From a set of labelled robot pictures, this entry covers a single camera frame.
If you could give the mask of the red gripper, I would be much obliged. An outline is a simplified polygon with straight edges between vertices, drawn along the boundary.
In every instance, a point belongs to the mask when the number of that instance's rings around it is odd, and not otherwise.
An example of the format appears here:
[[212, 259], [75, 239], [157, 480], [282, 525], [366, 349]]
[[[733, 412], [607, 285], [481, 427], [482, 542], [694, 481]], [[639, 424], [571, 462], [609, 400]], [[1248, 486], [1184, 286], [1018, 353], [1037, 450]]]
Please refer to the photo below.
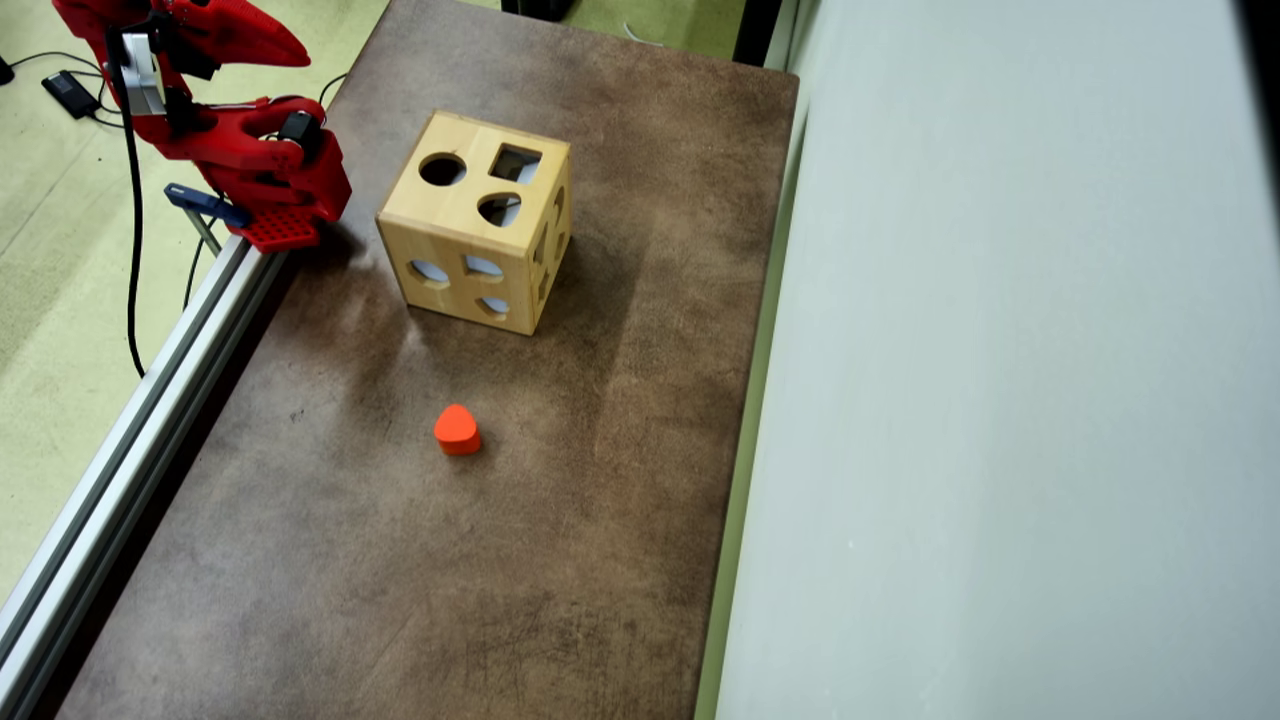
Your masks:
[[[55, 1], [69, 31], [86, 41], [99, 72], [110, 78], [108, 51], [120, 44], [108, 32], [146, 35], [163, 73], [211, 79], [221, 64], [307, 67], [306, 47], [278, 20], [250, 1]], [[210, 56], [184, 29], [215, 32]]]

